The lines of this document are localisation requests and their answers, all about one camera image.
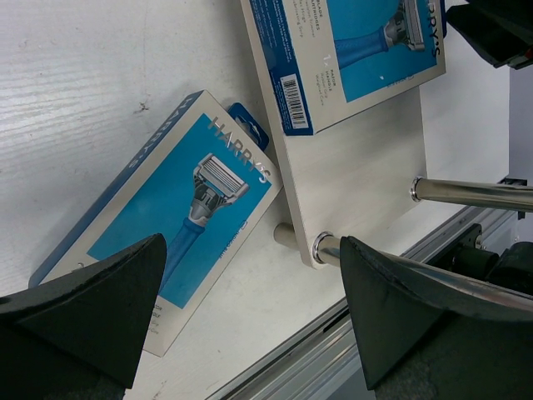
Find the blue razor handle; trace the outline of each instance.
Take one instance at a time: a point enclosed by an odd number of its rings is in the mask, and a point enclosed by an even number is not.
[[[339,68],[346,68],[363,58],[389,51],[383,27],[366,36],[335,41],[336,57]]]
[[[189,251],[189,248],[191,248],[192,244],[202,233],[204,233],[205,230],[205,227],[196,225],[189,218],[185,218],[183,220],[182,228],[168,246],[167,262],[165,264],[165,272],[163,273],[159,292],[161,292],[163,287],[167,284],[168,279],[170,279],[170,276],[176,269],[177,264],[180,263],[183,256],[185,256],[185,254]]]

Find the razor box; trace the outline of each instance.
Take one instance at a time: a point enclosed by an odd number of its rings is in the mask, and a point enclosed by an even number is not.
[[[318,133],[446,71],[440,0],[242,5],[287,135]]]
[[[162,356],[280,189],[276,167],[237,122],[208,92],[194,93],[32,275],[29,286],[162,233],[167,262],[144,344]]]

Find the harry's razor package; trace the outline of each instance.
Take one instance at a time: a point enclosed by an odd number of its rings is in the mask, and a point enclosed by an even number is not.
[[[446,71],[441,0],[242,0],[287,135],[312,135]]]
[[[208,92],[194,93],[32,275],[30,287],[162,233],[167,262],[144,344],[162,356],[280,189],[276,167],[254,140]]]

